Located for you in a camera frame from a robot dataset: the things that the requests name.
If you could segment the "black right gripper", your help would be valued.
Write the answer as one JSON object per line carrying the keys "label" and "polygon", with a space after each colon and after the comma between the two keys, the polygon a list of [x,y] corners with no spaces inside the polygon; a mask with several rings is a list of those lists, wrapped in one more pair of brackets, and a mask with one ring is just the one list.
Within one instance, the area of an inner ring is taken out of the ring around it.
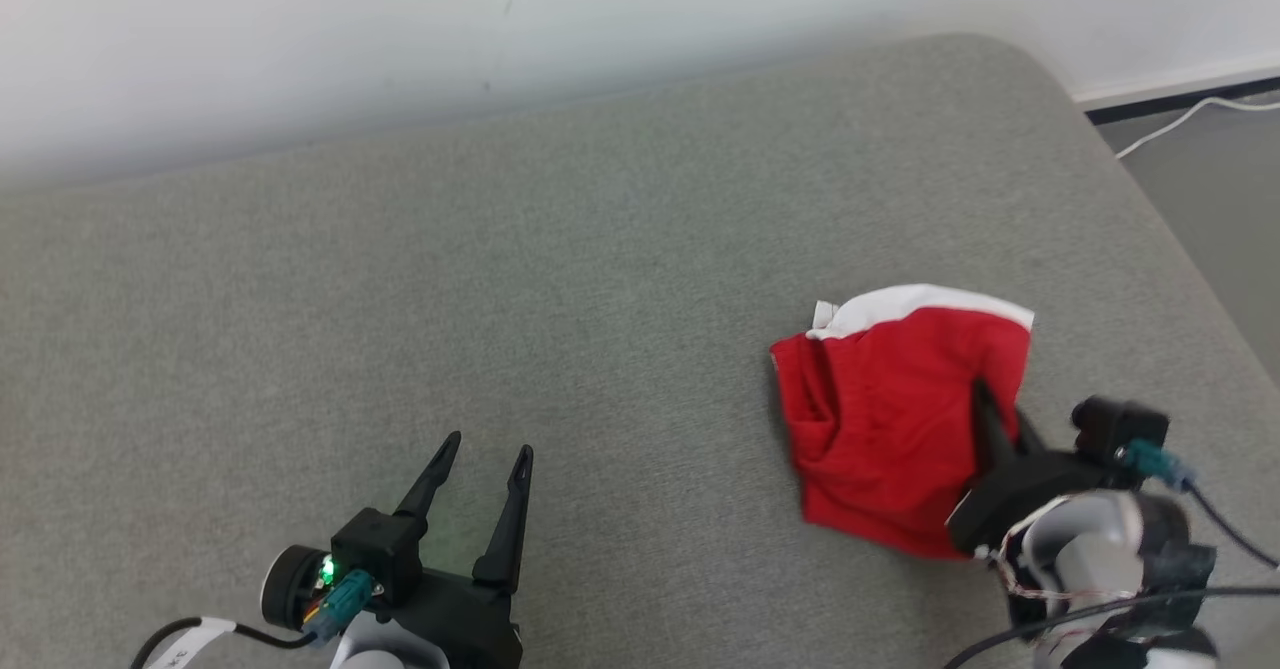
{"label": "black right gripper", "polygon": [[1000,573],[1028,640],[1204,640],[1197,626],[1215,549],[1192,542],[1179,501],[1106,478],[1160,478],[1192,487],[1183,460],[1161,449],[1120,449],[1112,467],[1046,452],[1024,411],[1007,423],[984,379],[972,385],[972,436],[980,481],[946,522],[959,553]]}

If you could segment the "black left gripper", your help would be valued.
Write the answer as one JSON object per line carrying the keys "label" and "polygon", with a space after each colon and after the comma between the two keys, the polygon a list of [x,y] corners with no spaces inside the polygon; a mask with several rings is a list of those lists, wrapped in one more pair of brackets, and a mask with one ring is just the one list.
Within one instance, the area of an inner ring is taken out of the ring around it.
{"label": "black left gripper", "polygon": [[[451,432],[394,510],[425,522],[462,444]],[[518,591],[534,450],[521,446],[507,498],[472,577],[425,571],[399,604],[364,569],[342,568],[319,549],[291,546],[262,583],[266,623],[312,634],[333,649],[333,668],[517,668],[524,656],[511,600]]]}

